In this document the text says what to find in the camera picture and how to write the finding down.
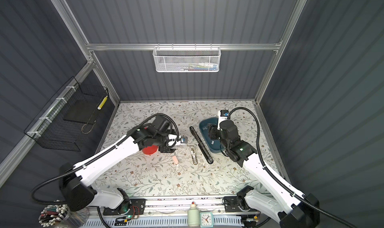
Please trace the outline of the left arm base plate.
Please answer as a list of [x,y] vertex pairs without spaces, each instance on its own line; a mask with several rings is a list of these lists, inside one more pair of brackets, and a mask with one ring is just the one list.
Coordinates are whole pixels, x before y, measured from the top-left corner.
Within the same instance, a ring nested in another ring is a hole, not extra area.
[[130,199],[129,202],[124,201],[116,209],[105,208],[104,216],[139,216],[144,213],[146,207],[146,199]]

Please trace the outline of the black stapler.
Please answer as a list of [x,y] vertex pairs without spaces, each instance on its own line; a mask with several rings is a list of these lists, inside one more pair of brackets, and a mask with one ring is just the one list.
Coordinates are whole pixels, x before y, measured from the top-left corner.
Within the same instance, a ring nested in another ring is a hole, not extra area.
[[198,133],[196,132],[196,130],[193,126],[190,126],[190,132],[194,136],[196,141],[198,142],[198,146],[199,146],[204,158],[206,159],[207,163],[210,165],[213,164],[214,160],[213,160],[212,156],[209,154],[207,148],[203,144],[203,141],[201,140],[201,138],[199,137]]

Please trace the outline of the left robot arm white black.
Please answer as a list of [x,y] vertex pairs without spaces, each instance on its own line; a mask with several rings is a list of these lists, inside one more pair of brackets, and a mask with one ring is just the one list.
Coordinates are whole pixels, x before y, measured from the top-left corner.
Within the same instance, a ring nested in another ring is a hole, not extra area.
[[178,145],[185,145],[176,123],[165,114],[155,114],[130,129],[103,151],[78,162],[68,170],[69,175],[59,180],[59,188],[66,204],[73,212],[86,207],[104,207],[120,214],[132,208],[129,196],[122,188],[105,189],[95,181],[125,158],[151,146],[161,153],[174,153]]

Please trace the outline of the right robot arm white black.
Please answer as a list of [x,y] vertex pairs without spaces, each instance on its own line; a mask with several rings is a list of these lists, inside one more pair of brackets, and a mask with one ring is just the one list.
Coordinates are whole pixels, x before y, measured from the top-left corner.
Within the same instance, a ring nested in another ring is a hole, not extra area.
[[237,193],[242,210],[255,209],[279,223],[282,228],[315,228],[320,223],[318,199],[294,188],[269,165],[263,164],[259,152],[243,141],[233,121],[225,120],[219,125],[209,124],[211,140],[218,141],[226,149],[227,156],[247,170],[272,195],[260,194],[246,186]]

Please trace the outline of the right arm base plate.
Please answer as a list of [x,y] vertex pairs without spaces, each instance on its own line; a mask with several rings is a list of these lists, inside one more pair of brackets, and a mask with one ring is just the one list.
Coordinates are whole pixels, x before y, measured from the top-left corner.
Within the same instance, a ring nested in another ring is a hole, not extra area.
[[238,204],[238,200],[236,196],[224,196],[222,198],[222,203],[227,213],[248,212],[250,210],[250,209],[247,209],[247,210],[242,209]]

